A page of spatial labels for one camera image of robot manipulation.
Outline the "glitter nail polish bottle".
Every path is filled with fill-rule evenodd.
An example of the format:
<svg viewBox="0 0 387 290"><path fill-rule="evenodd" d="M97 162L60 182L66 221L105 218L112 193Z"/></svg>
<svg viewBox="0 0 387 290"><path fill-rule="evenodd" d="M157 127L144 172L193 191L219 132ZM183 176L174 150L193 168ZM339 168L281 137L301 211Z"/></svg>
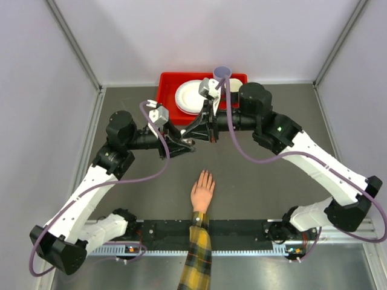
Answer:
<svg viewBox="0 0 387 290"><path fill-rule="evenodd" d="M184 142L184 143L187 144L188 146L194 146L194 145L195 145L194 140L193 140L193 139L190 139L190 138L182 139L182 142Z"/></svg>

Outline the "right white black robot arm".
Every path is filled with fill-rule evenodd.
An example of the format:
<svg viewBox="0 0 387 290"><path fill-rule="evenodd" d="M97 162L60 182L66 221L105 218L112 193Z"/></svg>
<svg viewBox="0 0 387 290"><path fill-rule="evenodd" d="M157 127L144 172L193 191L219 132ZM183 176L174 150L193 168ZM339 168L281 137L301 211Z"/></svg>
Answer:
<svg viewBox="0 0 387 290"><path fill-rule="evenodd" d="M220 84L213 79L201 82L199 93L205 101L197 118L183 131L183 138L216 142L222 131L230 132L231 137L235 131L251 131L253 140L274 154L255 163L287 160L331 195L324 201L289 209L280 222L269 226L268 238L285 242L329 225L354 237L369 209L376 204L374 198L382 181L376 176L366 178L353 172L319 147L290 117L275 112L272 94L261 84L248 82L239 88L237 109L231 105L230 85L224 87L226 111L217 112L215 103L220 97Z"/></svg>

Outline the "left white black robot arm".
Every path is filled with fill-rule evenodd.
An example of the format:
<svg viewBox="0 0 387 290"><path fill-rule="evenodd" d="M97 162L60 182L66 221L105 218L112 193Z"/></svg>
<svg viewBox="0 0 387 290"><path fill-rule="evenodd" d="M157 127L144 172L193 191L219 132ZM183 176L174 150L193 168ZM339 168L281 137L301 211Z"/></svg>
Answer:
<svg viewBox="0 0 387 290"><path fill-rule="evenodd" d="M37 225L30 231L32 276L39 275L33 269L35 256L52 268L72 275L104 243L120 236L132 239L136 235L137 225L127 210L118 209L93 225L86 222L108 191L124 182L122 177L134 162L133 150L157 149L166 160L195 150L194 141L182 137L164 107L151 110L145 117L148 125L138 130L129 112L117 111L110 116L106 143L93 159L83 181L55 217L43 227Z"/></svg>

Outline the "yellow plaid sleeve forearm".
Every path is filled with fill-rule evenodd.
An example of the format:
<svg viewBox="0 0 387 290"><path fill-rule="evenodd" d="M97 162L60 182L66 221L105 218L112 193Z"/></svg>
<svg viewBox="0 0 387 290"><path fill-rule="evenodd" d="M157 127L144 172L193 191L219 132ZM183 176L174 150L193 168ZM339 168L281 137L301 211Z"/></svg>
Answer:
<svg viewBox="0 0 387 290"><path fill-rule="evenodd" d="M209 218L193 212L189 228L189 249L177 289L210 289L212 245Z"/></svg>

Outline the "mannequin hand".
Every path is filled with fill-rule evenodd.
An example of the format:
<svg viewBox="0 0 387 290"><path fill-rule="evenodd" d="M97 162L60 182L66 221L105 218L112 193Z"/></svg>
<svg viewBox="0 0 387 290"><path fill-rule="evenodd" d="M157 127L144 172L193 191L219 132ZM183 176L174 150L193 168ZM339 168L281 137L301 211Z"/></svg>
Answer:
<svg viewBox="0 0 387 290"><path fill-rule="evenodd" d="M204 214L207 212L213 198L214 189L215 180L213 175L208 170L203 170L190 193L193 212Z"/></svg>

